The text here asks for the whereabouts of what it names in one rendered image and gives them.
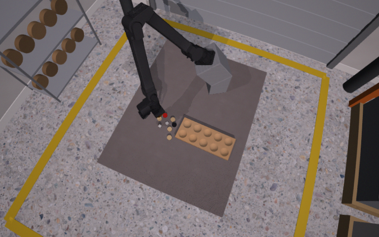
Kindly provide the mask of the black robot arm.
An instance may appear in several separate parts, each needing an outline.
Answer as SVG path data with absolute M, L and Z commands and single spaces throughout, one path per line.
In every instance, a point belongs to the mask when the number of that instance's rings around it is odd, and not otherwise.
M 185 39 L 159 15 L 157 15 L 151 6 L 139 3 L 126 15 L 123 16 L 121 23 L 126 32 L 127 39 L 132 50 L 136 68 L 141 82 L 142 93 L 146 96 L 141 103 L 137 105 L 138 113 L 142 119 L 146 119 L 152 112 L 156 115 L 159 111 L 159 99 L 157 91 L 152 81 L 151 72 L 144 47 L 144 34 L 142 27 L 145 23 L 149 24 L 156 31 L 170 40 L 173 44 L 181 49 L 181 52 L 195 61 L 196 65 L 212 65 L 215 57 L 215 51 L 206 50 L 197 44 L 193 44 Z M 183 52 L 183 51 L 185 52 Z M 152 109 L 154 108 L 154 109 Z M 155 109 L 157 108 L 157 109 Z

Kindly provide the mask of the orange tray with round pockets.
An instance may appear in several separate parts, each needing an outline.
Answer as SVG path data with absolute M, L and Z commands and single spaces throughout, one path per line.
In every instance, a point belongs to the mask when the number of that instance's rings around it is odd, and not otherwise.
M 228 160 L 234 138 L 184 117 L 175 138 Z

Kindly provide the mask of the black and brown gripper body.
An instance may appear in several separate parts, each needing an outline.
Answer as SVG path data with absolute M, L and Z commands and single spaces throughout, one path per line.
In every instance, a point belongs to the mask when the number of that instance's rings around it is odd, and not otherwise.
M 161 107 L 161 105 L 159 104 L 159 107 L 158 108 L 158 113 L 156 115 L 154 115 L 156 118 L 159 117 L 161 114 L 165 113 L 165 110 Z M 155 108 L 155 109 L 157 109 Z

